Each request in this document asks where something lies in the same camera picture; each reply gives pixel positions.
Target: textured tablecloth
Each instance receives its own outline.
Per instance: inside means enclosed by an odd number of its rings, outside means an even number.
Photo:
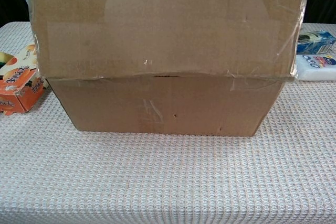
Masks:
[[[335,191],[334,82],[287,84],[255,137],[79,132],[52,91],[0,114],[0,223],[336,223]]]

